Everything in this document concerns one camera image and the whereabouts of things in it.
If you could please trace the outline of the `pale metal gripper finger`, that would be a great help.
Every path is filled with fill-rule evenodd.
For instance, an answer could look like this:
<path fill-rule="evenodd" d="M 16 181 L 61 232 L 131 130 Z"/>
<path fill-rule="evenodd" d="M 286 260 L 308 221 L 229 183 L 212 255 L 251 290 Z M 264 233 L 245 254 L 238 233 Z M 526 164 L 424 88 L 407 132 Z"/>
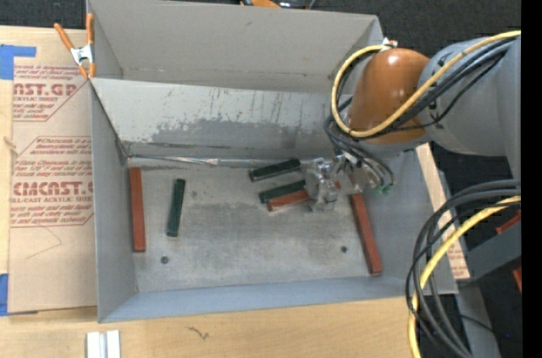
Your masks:
<path fill-rule="evenodd" d="M 305 189 L 311 199 L 315 201 L 323 199 L 324 183 L 325 178 L 322 168 L 316 163 L 307 165 L 305 170 Z"/>
<path fill-rule="evenodd" d="M 312 209 L 314 211 L 332 210 L 338 200 L 340 188 L 332 180 L 320 180 L 312 195 Z"/>

